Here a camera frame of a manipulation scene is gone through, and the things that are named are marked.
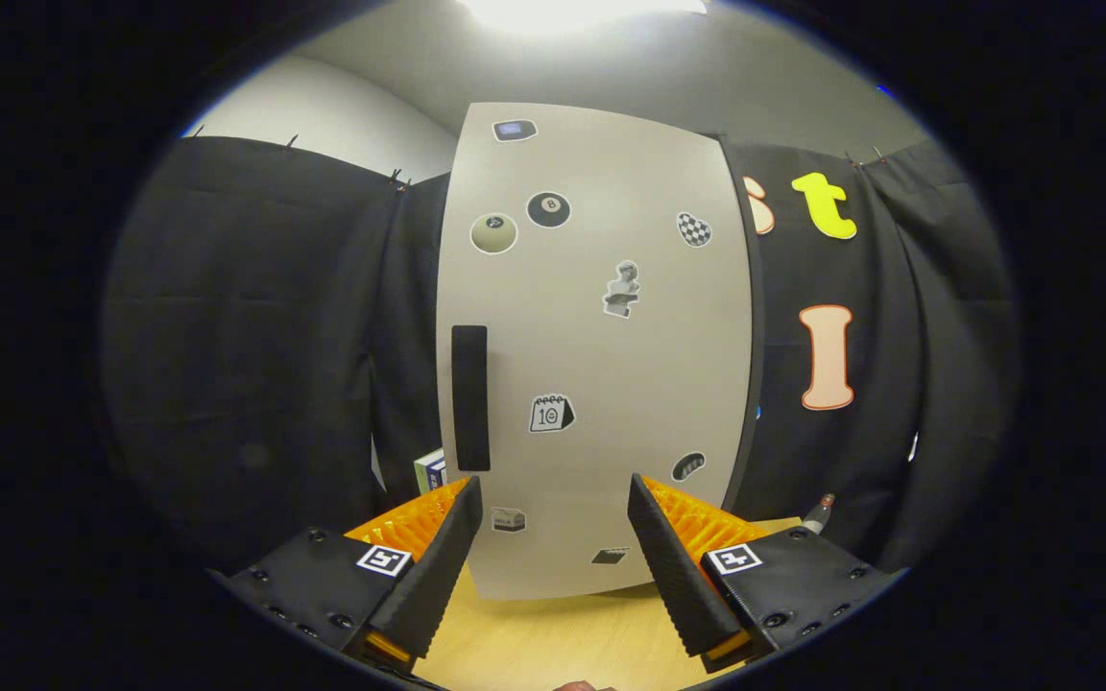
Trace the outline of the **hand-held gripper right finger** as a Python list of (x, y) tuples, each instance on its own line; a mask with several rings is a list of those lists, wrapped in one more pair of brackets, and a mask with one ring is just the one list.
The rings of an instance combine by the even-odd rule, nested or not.
[(821, 637), (900, 582), (803, 525), (759, 528), (633, 475), (627, 515), (687, 655), (714, 673)]

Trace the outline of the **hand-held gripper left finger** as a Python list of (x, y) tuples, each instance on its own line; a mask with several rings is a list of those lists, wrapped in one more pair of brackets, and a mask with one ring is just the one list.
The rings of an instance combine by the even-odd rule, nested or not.
[(482, 524), (477, 477), (349, 531), (299, 530), (218, 583), (286, 629), (388, 673), (427, 657)]

